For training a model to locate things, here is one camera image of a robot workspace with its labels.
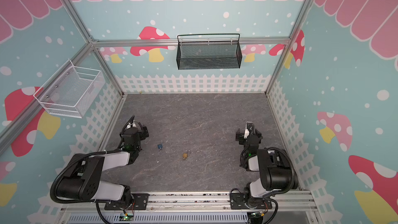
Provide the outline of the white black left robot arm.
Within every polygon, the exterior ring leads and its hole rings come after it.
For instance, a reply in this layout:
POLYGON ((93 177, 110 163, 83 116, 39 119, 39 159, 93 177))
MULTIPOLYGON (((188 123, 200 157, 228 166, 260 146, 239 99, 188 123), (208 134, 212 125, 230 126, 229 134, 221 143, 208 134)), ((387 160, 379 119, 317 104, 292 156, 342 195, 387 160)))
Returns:
POLYGON ((129 186, 102 181, 102 173, 133 164, 142 150, 141 141, 149 137, 149 132, 146 126, 131 121, 123 127, 120 137, 115 150, 75 154, 51 185, 51 199, 62 204, 117 202, 129 206, 129 186))

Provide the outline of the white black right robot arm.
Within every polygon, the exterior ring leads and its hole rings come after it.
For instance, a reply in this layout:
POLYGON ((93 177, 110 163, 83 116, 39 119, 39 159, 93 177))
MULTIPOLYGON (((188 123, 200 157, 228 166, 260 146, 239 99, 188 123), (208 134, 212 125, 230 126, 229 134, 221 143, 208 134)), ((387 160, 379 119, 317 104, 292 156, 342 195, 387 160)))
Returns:
POLYGON ((293 163, 284 149, 260 148, 263 136, 252 122, 247 122, 244 131, 236 132, 236 141, 243 146, 240 167, 249 172, 258 172, 260 178, 245 188, 248 199, 263 199, 285 194, 298 189, 299 181, 293 163))

